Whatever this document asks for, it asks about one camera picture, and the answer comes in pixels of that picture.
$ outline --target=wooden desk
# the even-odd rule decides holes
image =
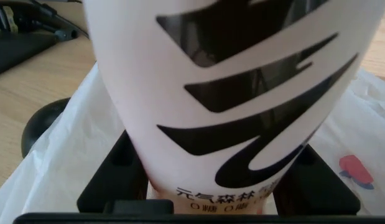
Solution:
[[[58,44],[0,76],[0,186],[22,160],[21,134],[41,107],[69,97],[95,62],[90,41]],[[363,67],[385,79],[385,15]]]

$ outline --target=plastic bag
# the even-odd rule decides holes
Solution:
[[[385,215],[385,82],[360,70],[310,141],[361,200],[362,215]]]
[[[28,212],[77,212],[77,198],[123,130],[95,65],[62,115],[0,188],[0,224]],[[310,143],[337,173],[345,171],[339,165],[342,157],[361,160],[373,178],[373,190],[340,177],[361,199],[360,213],[385,214],[383,81],[360,71]],[[264,213],[276,213],[272,197]]]

